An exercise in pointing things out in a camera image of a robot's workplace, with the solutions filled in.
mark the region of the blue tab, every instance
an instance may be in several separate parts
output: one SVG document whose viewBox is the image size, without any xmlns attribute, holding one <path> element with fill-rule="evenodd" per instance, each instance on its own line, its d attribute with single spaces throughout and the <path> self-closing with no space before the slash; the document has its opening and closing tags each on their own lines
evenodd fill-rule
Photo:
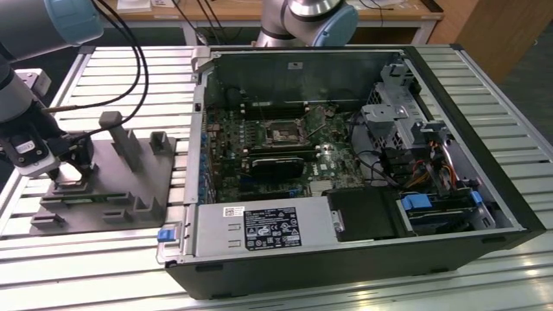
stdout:
<svg viewBox="0 0 553 311">
<path fill-rule="evenodd" d="M 412 202 L 409 201 L 408 197 L 401 199 L 401 205 L 404 205 L 404 210 L 405 211 L 408 211 L 413 208 Z"/>
<path fill-rule="evenodd" d="M 410 209 L 428 209 L 432 207 L 429 196 L 425 194 L 409 194 L 402 198 L 401 203 L 405 211 Z"/>
<path fill-rule="evenodd" d="M 158 243 L 164 243 L 164 242 L 173 242 L 174 239 L 174 229 L 161 229 L 157 232 L 157 242 Z"/>
<path fill-rule="evenodd" d="M 482 196 L 478 191 L 470 192 L 470 196 L 473 197 L 476 205 L 480 205 L 484 203 Z"/>
</svg>

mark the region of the cable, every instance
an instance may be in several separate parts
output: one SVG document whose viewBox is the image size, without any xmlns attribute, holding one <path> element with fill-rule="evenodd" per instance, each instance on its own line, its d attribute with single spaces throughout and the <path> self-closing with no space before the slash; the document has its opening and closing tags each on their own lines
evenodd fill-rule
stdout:
<svg viewBox="0 0 553 311">
<path fill-rule="evenodd" d="M 236 35 L 236 36 L 234 36 L 234 37 L 229 40 L 229 38 L 226 37 L 225 28 L 224 28 L 224 27 L 222 27 L 222 25 L 221 25 L 221 22 L 220 22 L 220 20 L 218 20 L 217 14 L 214 13 L 214 10 L 213 10 L 213 8 L 212 8 L 212 6 L 210 6 L 210 4 L 209 4 L 209 0 L 204 0 L 204 2 L 205 2 L 205 4 L 208 5 L 209 12 L 210 12 L 210 14 L 213 15 L 214 21 L 217 22 L 217 25 L 218 25 L 218 30 L 220 30 L 220 31 L 221 31 L 221 33 L 222 33 L 222 39 L 224 39 L 224 41 L 225 41 L 225 44 L 229 44 L 229 42 L 230 42 L 232 40 L 234 40 L 234 39 L 238 37 L 240 33 L 242 32 L 244 27 L 240 27 L 240 30 L 238 30 L 237 35 Z"/>
<path fill-rule="evenodd" d="M 388 183 L 397 188 L 404 189 L 404 187 L 381 171 L 377 170 L 369 163 L 366 163 L 358 156 L 357 159 L 360 160 L 361 164 L 365 165 L 374 173 L 377 173 L 386 181 Z"/>
<path fill-rule="evenodd" d="M 209 0 L 204 0 L 204 2 L 205 2 L 205 5 L 208 5 L 209 12 L 213 15 L 214 21 L 217 22 L 218 30 L 221 30 L 224 34 L 225 28 L 222 27 L 221 22 L 218 21 L 217 14 L 214 13 L 213 8 L 210 7 L 210 4 L 209 4 Z"/>
<path fill-rule="evenodd" d="M 209 23 L 210 32 L 213 33 L 214 40 L 217 41 L 217 45 L 221 45 L 221 41 L 220 41 L 220 38 L 218 38 L 217 32 L 214 31 L 213 23 L 212 23 L 212 21 L 210 21 L 209 15 L 208 15 L 208 13 L 206 13 L 206 11 L 205 11 L 205 9 L 204 9 L 204 6 L 202 6 L 202 4 L 201 4 L 201 0 L 196 0 L 196 2 L 197 2 L 197 5 L 200 6 L 200 9 L 201 9 L 201 12 L 204 13 L 205 18 L 208 19 L 208 23 Z"/>
<path fill-rule="evenodd" d="M 54 113 L 54 112 L 61 112 L 61 111 L 74 111 L 74 110 L 80 110 L 80 109 L 96 108 L 96 107 L 105 106 L 105 105 L 112 104 L 113 102 L 121 100 L 124 97 L 126 97 L 126 95 L 129 95 L 132 93 L 136 86 L 138 85 L 140 75 L 141 75 L 141 65 L 140 65 L 140 55 L 138 55 L 138 51 L 136 49 L 136 45 L 132 44 L 130 37 L 125 34 L 121 27 L 118 27 L 118 25 L 113 22 L 113 20 L 109 18 L 109 16 L 105 14 L 105 12 L 102 10 L 100 10 L 96 3 L 92 3 L 92 4 L 94 5 L 94 8 L 96 8 L 97 12 L 100 13 L 100 15 L 105 18 L 105 20 L 108 20 L 109 24 L 112 24 L 113 28 L 122 35 L 122 38 L 130 43 L 130 48 L 132 48 L 132 51 L 134 52 L 134 58 L 136 58 L 136 78 L 134 78 L 134 81 L 132 82 L 132 85 L 130 85 L 129 89 L 120 96 L 117 96 L 116 98 L 113 98 L 110 100 L 106 100 L 105 102 L 98 102 L 96 104 L 72 105 L 72 106 L 44 108 L 43 112 L 45 112 L 45 113 Z"/>
<path fill-rule="evenodd" d="M 244 30 L 244 27 L 240 27 L 238 31 L 236 32 L 236 35 L 230 39 L 226 38 L 226 44 L 230 44 L 240 37 L 242 30 Z"/>
<path fill-rule="evenodd" d="M 190 20 L 188 19 L 186 15 L 184 14 L 184 12 L 182 12 L 181 8 L 178 7 L 178 4 L 177 4 L 176 0 L 170 0 L 170 2 L 173 2 L 174 7 L 176 7 L 176 9 L 177 9 L 178 13 L 181 14 L 181 16 L 182 16 L 184 20 L 186 21 L 188 25 L 190 26 L 190 28 L 192 28 L 193 32 L 196 33 L 196 37 L 200 39 L 200 41 L 201 41 L 205 45 L 208 45 L 208 40 L 205 39 L 205 36 L 201 34 L 201 32 L 198 32 L 198 31 L 197 31 L 197 28 L 194 28 L 194 26 L 192 25 L 192 22 L 190 22 Z"/>
<path fill-rule="evenodd" d="M 98 128 L 97 130 L 93 130 L 88 133 L 84 133 L 82 135 L 77 136 L 72 141 L 77 142 L 81 139 L 85 139 L 88 137 L 90 137 L 92 135 L 104 132 L 104 131 L 109 131 L 112 128 L 116 128 L 117 126 L 121 126 L 122 124 L 125 124 L 126 122 L 129 122 L 132 120 L 132 118 L 134 117 L 134 115 L 138 113 L 140 108 L 144 105 L 144 101 L 146 100 L 146 95 L 148 95 L 148 90 L 149 90 L 149 71 L 148 71 L 148 63 L 146 63 L 146 57 L 144 56 L 144 51 L 141 50 L 141 46 L 138 44 L 138 40 L 136 39 L 136 36 L 129 28 L 129 26 L 126 25 L 126 23 L 124 22 L 124 20 L 121 19 L 121 16 L 118 16 L 117 12 L 112 9 L 112 7 L 105 3 L 104 0 L 96 0 L 102 7 L 105 8 L 105 10 L 109 11 L 109 13 L 114 16 L 116 20 L 118 21 L 118 23 L 121 24 L 124 30 L 126 31 L 128 34 L 128 38 L 130 39 L 130 44 L 136 45 L 136 49 L 138 51 L 140 54 L 140 59 L 141 59 L 141 63 L 144 66 L 144 92 L 141 94 L 141 98 L 138 101 L 138 104 L 136 105 L 134 110 L 130 112 L 130 115 L 126 116 L 126 118 L 124 118 L 121 121 L 118 121 L 117 123 L 112 124 L 110 126 L 105 127 L 105 128 Z M 109 20 L 110 17 L 106 14 L 102 14 L 102 16 Z"/>
<path fill-rule="evenodd" d="M 376 3 L 374 2 L 374 0 L 369 0 L 372 3 L 374 3 L 376 4 L 376 6 L 377 6 L 377 8 L 373 8 L 373 7 L 370 7 L 370 6 L 368 6 L 364 2 L 362 2 L 362 0 L 360 0 L 360 2 L 361 2 L 361 4 L 362 4 L 362 6 L 365 7 L 365 8 L 369 8 L 370 10 L 378 10 L 378 12 L 380 12 L 380 27 L 384 27 L 384 15 L 382 15 L 382 11 L 393 11 L 394 9 L 393 8 L 382 8 L 380 5 L 378 5 L 378 3 Z"/>
</svg>

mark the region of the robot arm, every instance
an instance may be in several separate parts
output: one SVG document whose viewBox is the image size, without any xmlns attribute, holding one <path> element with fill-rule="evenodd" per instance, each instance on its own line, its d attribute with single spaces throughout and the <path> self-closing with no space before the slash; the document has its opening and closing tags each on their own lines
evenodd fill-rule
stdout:
<svg viewBox="0 0 553 311">
<path fill-rule="evenodd" d="M 357 11 L 345 0 L 265 0 L 257 46 L 341 46 L 356 25 Z M 60 161 L 86 164 L 92 151 L 84 147 L 77 154 L 66 143 L 68 134 L 9 64 L 80 46 L 102 33 L 92 0 L 1 0 L 0 147 L 24 176 L 52 177 Z"/>
<path fill-rule="evenodd" d="M 80 46 L 104 33 L 90 0 L 3 0 L 0 4 L 0 147 L 21 175 L 60 165 L 48 141 L 65 132 L 9 64 Z"/>
<path fill-rule="evenodd" d="M 345 0 L 264 0 L 256 46 L 344 46 L 357 17 Z"/>
</svg>

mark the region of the floor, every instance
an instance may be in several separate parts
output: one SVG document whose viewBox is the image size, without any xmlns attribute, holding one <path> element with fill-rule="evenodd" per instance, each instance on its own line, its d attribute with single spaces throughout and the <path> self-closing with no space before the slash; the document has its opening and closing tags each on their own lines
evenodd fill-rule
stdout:
<svg viewBox="0 0 553 311">
<path fill-rule="evenodd" d="M 257 36 L 254 29 L 233 30 L 228 34 L 232 44 L 249 44 Z M 138 29 L 136 37 L 142 45 L 180 45 L 182 44 L 182 32 L 180 29 L 164 29 L 160 36 L 158 29 Z M 214 44 L 214 37 L 208 36 Z M 96 46 L 122 46 L 128 43 L 113 29 L 105 31 L 104 36 L 89 43 Z M 43 99 L 49 106 L 56 90 L 70 67 L 72 60 L 77 55 L 77 49 L 70 48 L 48 55 L 39 56 L 32 60 L 19 62 L 15 68 L 41 68 L 52 78 L 50 92 Z M 501 90 L 526 115 L 528 119 L 541 131 L 549 142 L 553 142 L 553 23 L 545 29 L 537 39 L 536 46 L 528 51 L 525 57 L 513 69 L 505 82 L 500 85 Z M 0 188 L 9 177 L 12 168 L 0 162 Z"/>
<path fill-rule="evenodd" d="M 553 23 L 500 88 L 553 143 Z"/>
</svg>

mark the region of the circuit board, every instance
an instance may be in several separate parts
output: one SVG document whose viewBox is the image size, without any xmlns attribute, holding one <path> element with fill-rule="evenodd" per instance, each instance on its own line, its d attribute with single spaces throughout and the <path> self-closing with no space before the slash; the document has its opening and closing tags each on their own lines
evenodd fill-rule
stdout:
<svg viewBox="0 0 553 311">
<path fill-rule="evenodd" d="M 364 185 L 346 141 L 350 113 L 337 113 L 328 104 L 306 110 L 296 119 L 272 120 L 248 120 L 240 111 L 208 112 L 217 203 L 321 195 L 312 191 L 313 185 L 328 185 L 329 189 Z M 297 177 L 265 180 L 249 174 L 252 161 L 273 158 L 301 160 Z"/>
</svg>

